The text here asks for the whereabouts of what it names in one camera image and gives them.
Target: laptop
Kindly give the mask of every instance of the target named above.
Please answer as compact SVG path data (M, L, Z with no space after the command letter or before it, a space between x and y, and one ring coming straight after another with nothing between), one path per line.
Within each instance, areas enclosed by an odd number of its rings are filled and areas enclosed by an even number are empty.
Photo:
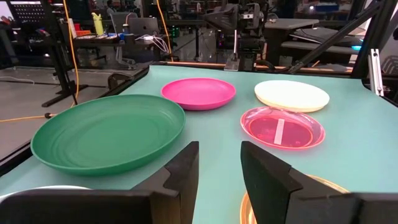
M130 34L159 35L156 18L129 18Z
M137 17L135 12L115 12L111 14L112 25L115 33L123 33L123 24L126 23L126 17L129 14L131 14L129 19Z

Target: white plate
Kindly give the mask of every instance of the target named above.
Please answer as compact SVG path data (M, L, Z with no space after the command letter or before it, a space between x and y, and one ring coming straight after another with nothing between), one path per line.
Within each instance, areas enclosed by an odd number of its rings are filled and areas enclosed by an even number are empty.
M330 100L329 95L318 87L288 80L261 82L254 92L268 106L301 113L320 110Z
M70 186L70 185L54 185L54 186L36 187L36 188L33 188L33 189L27 189L27 190L34 190L34 189L54 189L54 190L72 190L72 189L75 189L75 190L90 190L90 189L88 189L88 188L86 188L86 187ZM21 191L18 191L18 192L9 193L9 194L0 196L0 203L1 203L4 199L6 199L6 197L11 196L11 195L16 194L16 193L19 193L19 192L23 192L23 191L26 191L26 190L21 190Z

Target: yellow bottle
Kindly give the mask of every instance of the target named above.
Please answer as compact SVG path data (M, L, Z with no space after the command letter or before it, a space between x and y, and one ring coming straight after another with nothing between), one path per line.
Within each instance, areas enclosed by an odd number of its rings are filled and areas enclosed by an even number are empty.
M97 32L98 35L103 35L104 28L102 26L101 14L99 16L97 16L94 12L92 12L91 15L93 15L95 31Z

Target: tabletop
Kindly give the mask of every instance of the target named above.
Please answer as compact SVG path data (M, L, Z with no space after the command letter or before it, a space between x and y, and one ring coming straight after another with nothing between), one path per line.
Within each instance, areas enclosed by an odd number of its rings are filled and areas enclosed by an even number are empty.
M156 65L122 94L161 96L160 89L168 82L190 77L230 82L236 87L236 96L222 108L186 111L182 135L170 151L150 164L119 175L79 177L51 169L31 157L0 178L0 195L45 185L131 189L188 143L199 141L199 185L193 222L239 223L239 207L245 193L241 141L252 141L241 129L239 119L245 111L264 106L255 97L254 87L266 80L315 85L329 94L330 102L322 110L309 113L326 131L319 146L306 151L259 146L300 172L328 179L352 192L398 192L398 178L393 174L398 169L397 108L365 89L360 80Z
M318 24L318 19L277 19L275 23L266 22L266 29L282 29L282 30L291 30L297 29L300 27L310 26L314 24Z

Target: blue light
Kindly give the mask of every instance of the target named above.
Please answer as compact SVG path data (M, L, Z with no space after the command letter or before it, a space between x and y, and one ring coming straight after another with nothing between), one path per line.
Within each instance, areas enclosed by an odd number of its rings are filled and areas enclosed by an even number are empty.
M361 50L361 46L357 46L357 45L351 46L351 48L354 50Z

